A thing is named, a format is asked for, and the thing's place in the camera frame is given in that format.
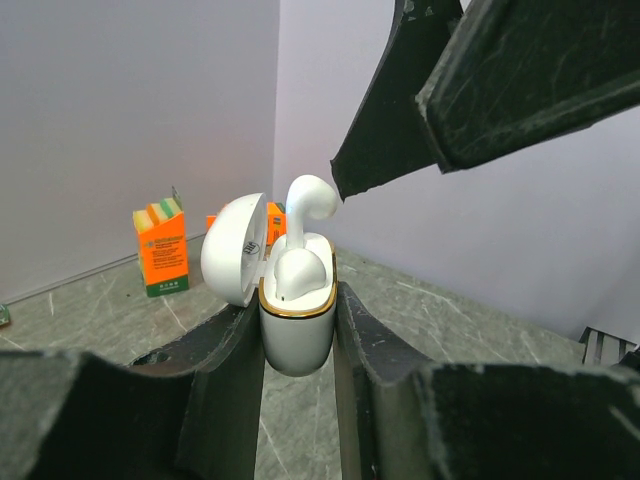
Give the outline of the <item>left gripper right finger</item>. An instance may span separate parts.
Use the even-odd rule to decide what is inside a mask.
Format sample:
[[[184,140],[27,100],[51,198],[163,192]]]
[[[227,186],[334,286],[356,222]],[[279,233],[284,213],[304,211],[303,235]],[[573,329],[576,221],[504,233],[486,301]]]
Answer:
[[[333,344],[346,479],[635,479],[639,371],[438,363],[337,289]]]

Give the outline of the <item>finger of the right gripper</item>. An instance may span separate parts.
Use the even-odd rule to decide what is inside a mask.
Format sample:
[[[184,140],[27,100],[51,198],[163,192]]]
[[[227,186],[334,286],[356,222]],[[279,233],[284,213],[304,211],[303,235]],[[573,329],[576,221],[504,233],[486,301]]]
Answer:
[[[639,4],[472,1],[415,103],[444,173],[636,107]]]
[[[436,163],[415,96],[463,15],[458,1],[396,1],[388,40],[334,159],[345,200]]]

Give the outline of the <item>white earbud charging case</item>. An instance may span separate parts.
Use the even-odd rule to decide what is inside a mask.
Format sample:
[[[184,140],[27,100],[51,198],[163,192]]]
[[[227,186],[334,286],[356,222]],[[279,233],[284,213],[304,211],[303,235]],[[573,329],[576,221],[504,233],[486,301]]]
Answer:
[[[206,285],[230,305],[258,298],[265,355],[290,377],[307,376],[325,363],[331,348],[337,296],[333,244],[307,232],[290,249],[281,236],[268,249],[263,193],[226,204],[205,235],[200,266]]]

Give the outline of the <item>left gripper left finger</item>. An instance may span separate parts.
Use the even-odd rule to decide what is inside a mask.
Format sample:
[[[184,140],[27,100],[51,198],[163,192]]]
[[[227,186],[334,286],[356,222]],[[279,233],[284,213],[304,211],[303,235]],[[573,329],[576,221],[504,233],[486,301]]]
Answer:
[[[69,350],[1,354],[5,479],[250,479],[259,307],[227,306],[121,366]]]

